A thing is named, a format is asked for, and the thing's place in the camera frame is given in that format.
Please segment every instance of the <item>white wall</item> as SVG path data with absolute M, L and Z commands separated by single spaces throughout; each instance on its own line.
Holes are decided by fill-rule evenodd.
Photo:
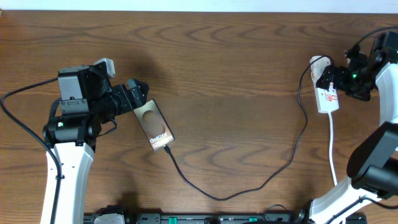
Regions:
M 0 8 L 4 10 L 398 13 L 398 0 L 0 0 Z

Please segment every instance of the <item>wood grain surface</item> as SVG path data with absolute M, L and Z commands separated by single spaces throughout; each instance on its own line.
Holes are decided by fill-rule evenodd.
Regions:
M 179 12 L 6 11 L 0 17 L 0 94 L 57 76 L 72 65 L 114 60 L 113 85 L 147 82 L 176 141 L 170 145 L 188 179 L 226 197 L 260 186 L 286 164 L 305 119 L 297 104 L 309 59 L 327 54 L 344 65 L 344 50 L 362 35 L 396 25 L 398 15 Z M 372 40 L 363 42 L 368 52 Z M 7 99 L 7 107 L 41 133 L 51 83 Z M 85 212 L 120 204 L 135 212 L 257 213 L 280 203 L 300 208 L 333 186 L 328 116 L 319 114 L 310 74 L 302 101 L 309 124 L 294 163 L 258 191 L 215 202 L 178 176 L 163 151 L 153 152 L 133 113 L 97 140 Z M 339 94 L 334 158 L 346 175 L 352 151 L 379 124 L 379 98 Z M 0 223 L 38 223 L 44 201 L 44 149 L 0 113 Z M 386 203 L 397 204 L 392 198 Z M 370 205 L 369 223 L 397 223 L 396 212 Z

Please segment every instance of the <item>white cord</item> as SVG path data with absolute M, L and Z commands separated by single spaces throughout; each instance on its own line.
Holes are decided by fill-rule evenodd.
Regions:
M 333 177 L 333 183 L 335 186 L 337 185 L 337 178 L 335 172 L 335 166 L 333 165 L 333 119 L 331 118 L 331 112 L 328 112 L 329 115 L 329 125 L 330 125 L 330 142 L 329 142 L 329 163 L 331 176 Z

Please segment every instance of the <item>wooden tabletop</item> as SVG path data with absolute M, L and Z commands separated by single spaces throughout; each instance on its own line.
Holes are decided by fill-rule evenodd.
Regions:
M 176 141 L 170 148 L 189 180 L 216 197 L 260 186 L 285 165 L 305 118 L 299 78 L 314 55 L 345 65 L 344 51 L 364 34 L 396 25 L 398 15 L 181 12 L 6 11 L 0 17 L 0 94 L 54 78 L 63 67 L 114 60 L 113 85 L 147 82 Z M 369 52 L 372 40 L 363 42 Z M 47 123 L 58 83 L 7 99 L 36 133 Z M 333 186 L 328 116 L 317 112 L 308 72 L 302 101 L 308 128 L 293 164 L 262 190 L 216 202 L 189 187 L 168 155 L 153 152 L 133 113 L 97 139 L 85 212 L 120 204 L 135 212 L 256 213 L 279 203 L 298 209 Z M 339 94 L 333 113 L 337 177 L 352 151 L 379 124 L 379 98 Z M 0 113 L 0 223 L 38 223 L 47 161 L 31 136 Z M 397 198 L 386 201 L 397 204 Z M 396 223 L 370 205 L 369 223 Z

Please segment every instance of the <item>power strip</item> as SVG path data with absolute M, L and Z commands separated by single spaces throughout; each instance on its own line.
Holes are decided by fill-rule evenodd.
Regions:
M 318 59 L 320 56 L 314 56 L 310 62 Z M 315 98 L 317 99 L 317 106 L 319 113 L 330 113 L 336 111 L 338 106 L 337 91 L 333 88 L 333 83 L 330 83 L 329 90 L 317 88 L 316 83 L 321 77 L 326 66 L 330 65 L 330 59 L 323 57 L 311 65 L 311 79 L 315 90 Z

